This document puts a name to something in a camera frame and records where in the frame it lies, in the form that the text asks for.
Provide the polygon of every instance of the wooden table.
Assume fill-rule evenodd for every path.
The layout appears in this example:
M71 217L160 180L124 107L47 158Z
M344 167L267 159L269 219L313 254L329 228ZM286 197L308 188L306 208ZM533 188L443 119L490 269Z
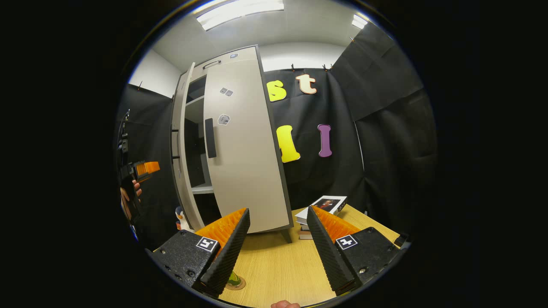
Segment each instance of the wooden table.
M236 261L234 272L247 285L241 290L225 288L219 299L250 306L270 307L280 300L312 305L335 297L327 280L318 251L311 239L299 239L300 224L292 211L294 227L289 229L288 244L280 231L248 234ZM374 227L391 242L399 234L346 205L339 217L363 230Z

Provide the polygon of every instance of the black curtain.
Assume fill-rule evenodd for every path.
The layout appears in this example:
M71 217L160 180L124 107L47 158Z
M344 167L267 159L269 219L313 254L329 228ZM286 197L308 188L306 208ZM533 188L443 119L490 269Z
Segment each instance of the black curtain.
M356 122L370 216L412 235L434 193L436 127L413 65L381 29L368 24L333 65Z
M315 94L299 88L297 76L309 74L316 81ZM348 204L363 212L365 182L356 127L350 116L341 87L323 69L295 69L265 72L265 82L279 80L287 96L267 102L273 112L275 128L291 125L293 143L300 159L283 164L292 209L309 206L322 195L348 196ZM320 157L318 125L331 126L333 154Z
M129 161L157 161L160 165L159 171L141 183L143 193L139 198L144 211L134 225L141 244L154 250L177 231L175 208L179 200L170 149L173 104L171 98L128 84L121 98L115 133L128 109Z

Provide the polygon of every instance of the cabinet handle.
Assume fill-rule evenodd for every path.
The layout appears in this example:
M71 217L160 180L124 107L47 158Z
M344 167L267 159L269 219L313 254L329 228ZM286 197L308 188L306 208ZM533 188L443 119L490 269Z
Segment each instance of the cabinet handle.
M217 63L221 63L221 60L217 60L217 61L213 61L211 63L207 63L206 65L204 65L204 67L202 68L203 70L206 69L206 66L210 65L210 64L217 64Z
M207 157L217 157L217 150L215 149L215 136L213 135L213 118L205 119L204 129Z

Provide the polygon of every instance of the penguin figurine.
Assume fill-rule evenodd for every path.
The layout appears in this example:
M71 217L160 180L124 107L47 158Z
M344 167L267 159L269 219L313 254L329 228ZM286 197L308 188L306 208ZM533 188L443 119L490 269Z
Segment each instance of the penguin figurine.
M179 219L179 223L177 224L177 229L179 230L187 230L192 233L195 233L196 231L191 229L189 224L186 222L185 214L182 212L182 208L179 206L175 209L175 216Z

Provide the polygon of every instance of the book cover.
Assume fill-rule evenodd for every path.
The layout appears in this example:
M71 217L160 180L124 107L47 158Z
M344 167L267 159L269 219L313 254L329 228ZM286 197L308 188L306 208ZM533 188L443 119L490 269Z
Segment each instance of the book cover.
M346 196L322 196L320 199L314 201L311 206L319 207L323 210L330 212L333 215L339 215L343 207L346 205ZM306 216L308 215L308 208L300 211L295 217L297 222L302 225L307 225Z

